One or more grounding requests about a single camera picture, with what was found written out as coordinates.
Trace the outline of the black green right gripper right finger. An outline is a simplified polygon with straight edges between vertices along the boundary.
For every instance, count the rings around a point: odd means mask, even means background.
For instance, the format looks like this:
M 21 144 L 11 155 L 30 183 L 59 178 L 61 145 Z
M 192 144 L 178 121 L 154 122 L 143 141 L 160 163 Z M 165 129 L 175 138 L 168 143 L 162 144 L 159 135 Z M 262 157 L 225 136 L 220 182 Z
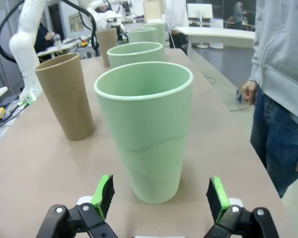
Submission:
M 278 238 L 279 234 L 270 211 L 257 207 L 248 211 L 227 196 L 219 177 L 211 177 L 206 193 L 213 226 L 206 233 L 207 238 L 229 238 L 231 235 L 243 238 Z

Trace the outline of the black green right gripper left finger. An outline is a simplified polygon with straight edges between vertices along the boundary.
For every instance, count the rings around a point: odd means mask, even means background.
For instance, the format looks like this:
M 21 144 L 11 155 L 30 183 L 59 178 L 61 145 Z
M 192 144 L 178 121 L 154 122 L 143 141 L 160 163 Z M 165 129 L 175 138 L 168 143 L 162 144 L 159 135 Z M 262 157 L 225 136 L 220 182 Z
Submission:
M 71 209 L 61 204 L 51 206 L 37 237 L 74 238 L 78 233 L 87 233 L 91 238 L 116 238 L 106 223 L 114 194 L 113 175 L 103 175 L 92 197 L 81 197 Z

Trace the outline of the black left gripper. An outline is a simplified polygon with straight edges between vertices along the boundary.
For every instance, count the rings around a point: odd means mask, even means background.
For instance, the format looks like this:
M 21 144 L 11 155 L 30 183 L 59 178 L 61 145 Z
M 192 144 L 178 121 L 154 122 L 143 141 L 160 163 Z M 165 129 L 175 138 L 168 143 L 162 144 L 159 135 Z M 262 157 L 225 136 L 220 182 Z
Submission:
M 120 26 L 116 26 L 116 31 L 117 31 L 118 42 L 126 42 L 127 35 L 125 34 L 124 30 Z

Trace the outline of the person's right hand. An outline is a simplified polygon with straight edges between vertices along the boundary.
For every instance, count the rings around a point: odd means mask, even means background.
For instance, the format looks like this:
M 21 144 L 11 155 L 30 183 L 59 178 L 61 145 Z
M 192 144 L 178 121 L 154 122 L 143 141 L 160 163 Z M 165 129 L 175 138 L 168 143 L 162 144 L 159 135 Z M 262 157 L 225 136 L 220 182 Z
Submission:
M 248 80 L 242 87 L 242 98 L 249 105 L 254 105 L 258 84 L 255 81 Z

